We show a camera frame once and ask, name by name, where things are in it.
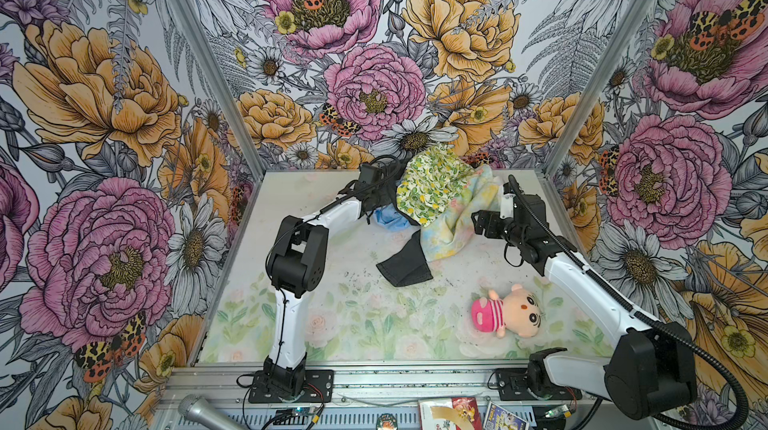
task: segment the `pink plush doll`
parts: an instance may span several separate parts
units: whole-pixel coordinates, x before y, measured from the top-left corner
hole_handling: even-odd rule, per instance
[[[498,297],[493,290],[485,297],[475,300],[472,304],[472,323],[481,332],[496,332],[504,337],[506,329],[510,329],[522,337],[532,337],[538,333],[542,325],[542,314],[536,306],[533,294],[515,283],[512,293]]]

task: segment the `floral wallpaper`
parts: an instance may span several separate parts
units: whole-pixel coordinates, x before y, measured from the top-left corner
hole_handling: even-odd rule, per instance
[[[731,370],[768,428],[768,0],[658,0],[553,183],[594,267]],[[680,415],[722,423],[725,381],[696,362]]]
[[[543,165],[630,0],[191,1],[265,167],[448,144],[501,169]]]
[[[148,428],[215,298],[254,178],[163,22],[164,0],[0,0],[0,412],[13,428]]]

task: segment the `lemon print fabric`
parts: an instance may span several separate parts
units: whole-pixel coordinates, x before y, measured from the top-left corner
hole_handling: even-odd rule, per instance
[[[408,162],[397,187],[397,206],[427,226],[446,211],[475,170],[446,145],[435,145]]]

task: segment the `floral tablecloth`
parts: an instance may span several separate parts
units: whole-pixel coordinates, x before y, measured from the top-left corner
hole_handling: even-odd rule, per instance
[[[509,170],[494,172],[506,180]],[[521,187],[543,195],[532,170],[515,170]],[[264,258],[286,215],[303,216],[331,201],[357,172],[268,173],[200,353],[205,362],[262,362],[275,328],[275,297]],[[556,232],[550,213],[548,220]],[[308,360],[319,362],[527,358],[564,346],[608,356],[603,332],[559,288],[528,264],[504,262],[504,244],[476,236],[457,255],[429,264],[434,280],[395,288],[376,264],[398,252],[414,229],[390,233],[365,219],[335,235],[326,272],[313,293],[306,329]],[[510,249],[511,262],[519,254]],[[472,301],[490,289],[505,295],[520,282],[540,301],[543,324],[531,339],[503,339],[472,326]]]

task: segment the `microphone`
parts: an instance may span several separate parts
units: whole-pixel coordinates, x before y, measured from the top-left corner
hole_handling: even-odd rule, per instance
[[[216,410],[202,396],[189,394],[179,403],[179,414],[190,422],[199,423],[209,430],[245,430],[243,425]]]

